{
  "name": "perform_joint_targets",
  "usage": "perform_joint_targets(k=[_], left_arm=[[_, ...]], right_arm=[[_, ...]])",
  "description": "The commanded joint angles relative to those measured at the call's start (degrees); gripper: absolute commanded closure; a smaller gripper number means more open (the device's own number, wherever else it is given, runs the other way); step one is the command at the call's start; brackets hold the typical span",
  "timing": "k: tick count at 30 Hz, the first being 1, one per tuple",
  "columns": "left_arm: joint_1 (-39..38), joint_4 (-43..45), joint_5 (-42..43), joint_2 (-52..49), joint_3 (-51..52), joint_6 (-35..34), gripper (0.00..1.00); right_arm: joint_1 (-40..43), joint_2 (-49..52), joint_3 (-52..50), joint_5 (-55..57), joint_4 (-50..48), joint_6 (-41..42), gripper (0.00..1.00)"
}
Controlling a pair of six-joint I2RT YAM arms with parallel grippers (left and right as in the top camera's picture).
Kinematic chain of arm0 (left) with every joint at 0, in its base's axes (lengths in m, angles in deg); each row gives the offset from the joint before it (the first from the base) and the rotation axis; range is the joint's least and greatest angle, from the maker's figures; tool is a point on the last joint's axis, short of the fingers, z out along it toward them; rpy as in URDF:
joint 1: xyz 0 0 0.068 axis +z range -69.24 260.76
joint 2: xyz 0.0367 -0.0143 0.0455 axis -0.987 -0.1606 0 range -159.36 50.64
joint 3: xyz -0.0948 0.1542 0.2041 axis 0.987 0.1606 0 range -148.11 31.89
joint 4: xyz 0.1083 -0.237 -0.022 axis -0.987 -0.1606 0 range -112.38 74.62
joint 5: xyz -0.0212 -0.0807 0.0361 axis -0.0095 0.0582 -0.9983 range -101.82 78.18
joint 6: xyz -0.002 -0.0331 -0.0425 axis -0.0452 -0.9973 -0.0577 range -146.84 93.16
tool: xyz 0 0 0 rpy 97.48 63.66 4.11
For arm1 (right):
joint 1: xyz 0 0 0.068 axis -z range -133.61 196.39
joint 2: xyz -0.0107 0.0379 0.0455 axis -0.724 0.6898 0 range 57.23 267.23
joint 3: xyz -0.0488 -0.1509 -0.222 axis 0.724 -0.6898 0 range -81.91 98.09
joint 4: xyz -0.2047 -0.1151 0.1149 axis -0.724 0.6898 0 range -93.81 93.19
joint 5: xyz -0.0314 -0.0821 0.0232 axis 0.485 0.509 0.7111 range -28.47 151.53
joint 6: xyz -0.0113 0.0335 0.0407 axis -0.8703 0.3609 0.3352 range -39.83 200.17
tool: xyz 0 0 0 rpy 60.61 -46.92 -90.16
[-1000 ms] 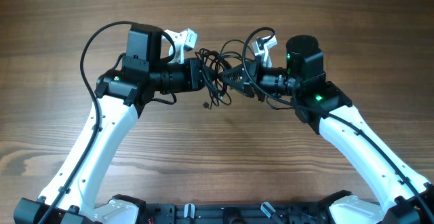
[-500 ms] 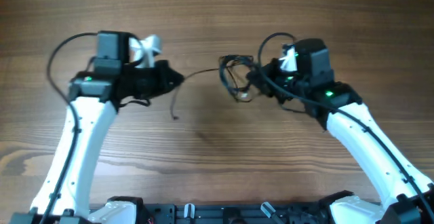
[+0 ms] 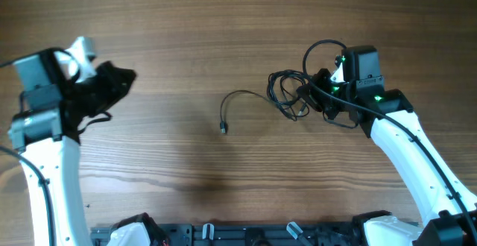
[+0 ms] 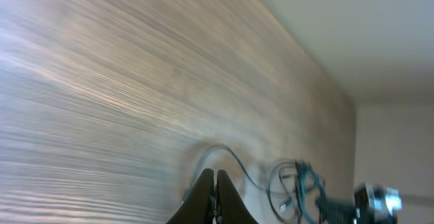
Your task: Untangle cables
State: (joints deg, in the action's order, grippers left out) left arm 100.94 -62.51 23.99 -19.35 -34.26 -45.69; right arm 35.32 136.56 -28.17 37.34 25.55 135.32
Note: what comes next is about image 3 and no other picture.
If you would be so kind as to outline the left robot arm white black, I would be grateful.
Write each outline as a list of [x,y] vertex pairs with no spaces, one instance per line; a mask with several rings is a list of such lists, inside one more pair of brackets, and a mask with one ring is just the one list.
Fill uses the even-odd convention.
[[12,61],[24,87],[9,129],[25,173],[36,245],[90,245],[78,171],[84,118],[107,122],[136,73],[95,54],[47,48]]

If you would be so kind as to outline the black usb cable end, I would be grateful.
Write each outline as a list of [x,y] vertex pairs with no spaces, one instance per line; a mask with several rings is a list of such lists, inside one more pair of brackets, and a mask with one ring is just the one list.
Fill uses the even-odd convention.
[[222,99],[221,105],[220,105],[220,108],[219,108],[219,117],[220,117],[219,126],[220,126],[220,130],[221,130],[222,134],[227,134],[227,132],[228,132],[227,109],[230,105],[230,102],[234,99],[235,95],[240,95],[240,94],[253,95],[253,96],[256,96],[258,98],[263,99],[264,101],[266,101],[269,104],[273,103],[269,98],[267,98],[263,95],[260,95],[259,93],[250,91],[250,90],[239,89],[239,90],[235,90],[235,91],[232,91],[232,92],[228,93]]

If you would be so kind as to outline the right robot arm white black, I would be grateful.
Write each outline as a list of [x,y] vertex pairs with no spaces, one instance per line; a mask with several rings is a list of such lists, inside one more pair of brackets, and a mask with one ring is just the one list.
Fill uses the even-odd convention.
[[413,106],[385,89],[378,51],[343,47],[336,71],[303,72],[297,94],[325,119],[348,113],[354,126],[386,154],[417,205],[422,227],[389,212],[357,217],[363,245],[475,245],[476,195],[453,174],[427,138]]

